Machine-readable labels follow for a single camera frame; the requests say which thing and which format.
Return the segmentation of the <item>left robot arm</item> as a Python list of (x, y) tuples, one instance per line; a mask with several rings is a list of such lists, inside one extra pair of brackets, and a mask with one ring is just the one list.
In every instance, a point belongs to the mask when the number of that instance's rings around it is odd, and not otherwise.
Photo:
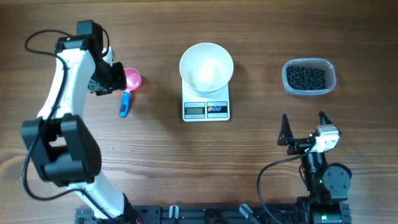
[(127, 85), (108, 33), (92, 20), (79, 21), (76, 34), (61, 32), (51, 56), (56, 71), (36, 119), (24, 121), (24, 165), (33, 164), (44, 182), (76, 193), (97, 223), (140, 223), (140, 214), (101, 170), (100, 147), (83, 122), (88, 93), (105, 95)]

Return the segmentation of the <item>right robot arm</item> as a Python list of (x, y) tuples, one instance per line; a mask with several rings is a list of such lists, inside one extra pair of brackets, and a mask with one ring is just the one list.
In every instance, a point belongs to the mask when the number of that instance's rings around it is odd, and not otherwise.
[(327, 163), (326, 153), (335, 149), (341, 131), (319, 112), (320, 125), (307, 138), (294, 138), (286, 114), (277, 144), (287, 146), (287, 155), (301, 161), (300, 176), (307, 188), (307, 196), (296, 201), (300, 223), (350, 223), (348, 199), (352, 172), (343, 164)]

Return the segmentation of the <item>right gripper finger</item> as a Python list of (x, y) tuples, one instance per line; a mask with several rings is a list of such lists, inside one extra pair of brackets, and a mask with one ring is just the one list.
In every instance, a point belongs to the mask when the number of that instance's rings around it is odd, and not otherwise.
[(337, 134), (341, 136), (341, 131), (328, 119), (324, 111), (318, 114), (320, 118), (320, 125), (318, 126), (318, 135)]
[(294, 136), (290, 128), (289, 120), (286, 114), (282, 115), (281, 129), (277, 140), (278, 146), (288, 146), (294, 144)]

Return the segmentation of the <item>pink scoop blue handle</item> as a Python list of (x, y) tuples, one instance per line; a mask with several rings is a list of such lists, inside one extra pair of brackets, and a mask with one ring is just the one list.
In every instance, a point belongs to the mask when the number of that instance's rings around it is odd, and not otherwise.
[(125, 118), (129, 112), (131, 92), (137, 90), (142, 83), (142, 77), (139, 72), (134, 68), (125, 68), (124, 73), (126, 76), (126, 89), (124, 90), (119, 115)]

